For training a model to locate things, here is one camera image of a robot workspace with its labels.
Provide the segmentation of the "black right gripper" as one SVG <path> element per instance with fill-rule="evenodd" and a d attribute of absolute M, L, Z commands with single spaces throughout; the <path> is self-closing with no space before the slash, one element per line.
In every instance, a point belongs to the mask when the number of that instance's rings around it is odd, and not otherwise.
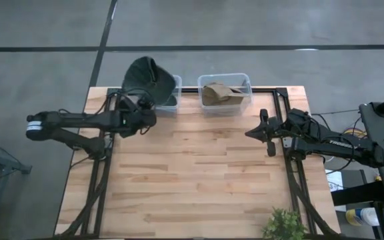
<path fill-rule="evenodd" d="M 269 117 L 266 109 L 261 109 L 259 114 L 261 122 L 255 128 L 247 131 L 247 137 L 259 140 L 267 144 L 267 154 L 270 157 L 276 155 L 276 147 L 273 138 L 292 137 L 293 133 L 287 130 L 285 126 L 279 122 L 277 117 Z"/>

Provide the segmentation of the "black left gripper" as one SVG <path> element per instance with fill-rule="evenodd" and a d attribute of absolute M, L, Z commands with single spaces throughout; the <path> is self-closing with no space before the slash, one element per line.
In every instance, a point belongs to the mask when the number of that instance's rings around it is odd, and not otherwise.
<path fill-rule="evenodd" d="M 155 104 L 149 95 L 122 95 L 117 109 L 121 115 L 121 137 L 134 136 L 138 131 L 143 135 L 157 122 Z"/>

